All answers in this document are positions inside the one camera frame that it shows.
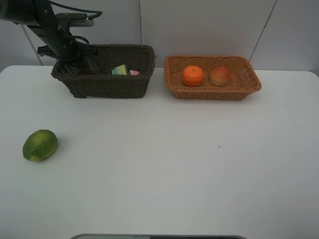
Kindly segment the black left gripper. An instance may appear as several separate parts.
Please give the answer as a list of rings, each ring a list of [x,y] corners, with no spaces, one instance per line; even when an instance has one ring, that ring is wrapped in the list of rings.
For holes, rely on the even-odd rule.
[[[62,62],[80,62],[86,56],[96,55],[96,47],[78,42],[60,25],[54,28],[30,25],[29,29],[45,43],[45,46],[37,49],[40,56],[48,56]],[[62,62],[59,63],[59,74],[79,74],[72,64]]]

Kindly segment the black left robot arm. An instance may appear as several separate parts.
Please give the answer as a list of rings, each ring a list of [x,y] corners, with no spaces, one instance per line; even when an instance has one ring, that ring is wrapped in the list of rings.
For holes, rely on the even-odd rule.
[[[82,36],[74,36],[71,27],[92,27],[101,11],[62,5],[51,0],[2,0],[0,18],[14,24],[26,25],[45,46],[37,54],[60,63],[73,65],[80,74],[96,75],[96,47]]]

